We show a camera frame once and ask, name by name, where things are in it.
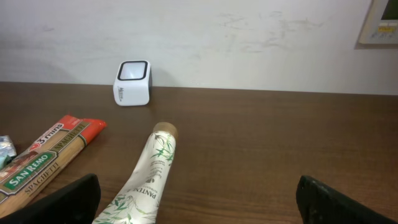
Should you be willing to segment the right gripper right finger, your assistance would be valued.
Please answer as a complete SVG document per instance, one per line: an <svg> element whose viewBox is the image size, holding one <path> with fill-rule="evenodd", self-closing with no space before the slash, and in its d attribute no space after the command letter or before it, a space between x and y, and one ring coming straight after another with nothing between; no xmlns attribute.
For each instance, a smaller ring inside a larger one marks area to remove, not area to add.
<svg viewBox="0 0 398 224"><path fill-rule="evenodd" d="M301 176L295 197L304 224L397 224L309 175Z"/></svg>

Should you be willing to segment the orange spaghetti packet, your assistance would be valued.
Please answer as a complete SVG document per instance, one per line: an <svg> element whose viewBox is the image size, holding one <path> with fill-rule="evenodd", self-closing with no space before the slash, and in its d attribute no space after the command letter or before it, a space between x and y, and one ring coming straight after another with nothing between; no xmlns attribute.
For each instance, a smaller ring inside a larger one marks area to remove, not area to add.
<svg viewBox="0 0 398 224"><path fill-rule="evenodd" d="M1 217L25 207L106 127L65 115L1 169Z"/></svg>

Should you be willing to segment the teal wet wipes pack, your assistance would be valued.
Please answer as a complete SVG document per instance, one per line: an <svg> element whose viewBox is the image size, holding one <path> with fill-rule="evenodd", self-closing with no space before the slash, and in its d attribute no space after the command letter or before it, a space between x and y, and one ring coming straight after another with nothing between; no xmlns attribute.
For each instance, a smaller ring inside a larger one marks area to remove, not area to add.
<svg viewBox="0 0 398 224"><path fill-rule="evenodd" d="M0 169L17 156L16 148L8 135L0 136Z"/></svg>

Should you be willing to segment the white bamboo print tube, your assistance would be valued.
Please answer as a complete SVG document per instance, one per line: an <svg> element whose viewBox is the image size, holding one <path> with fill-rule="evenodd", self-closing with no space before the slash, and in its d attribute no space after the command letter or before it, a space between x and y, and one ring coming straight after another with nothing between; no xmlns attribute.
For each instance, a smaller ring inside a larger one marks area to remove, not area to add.
<svg viewBox="0 0 398 224"><path fill-rule="evenodd" d="M156 222L177 138L174 125L161 122L154 126L130 178L94 224Z"/></svg>

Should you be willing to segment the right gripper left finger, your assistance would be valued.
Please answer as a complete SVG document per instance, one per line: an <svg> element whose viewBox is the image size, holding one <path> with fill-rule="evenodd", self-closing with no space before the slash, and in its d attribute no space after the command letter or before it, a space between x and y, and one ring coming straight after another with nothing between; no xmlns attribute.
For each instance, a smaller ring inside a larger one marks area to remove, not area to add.
<svg viewBox="0 0 398 224"><path fill-rule="evenodd" d="M97 175L87 174L32 205L1 218L1 224L91 224L100 199Z"/></svg>

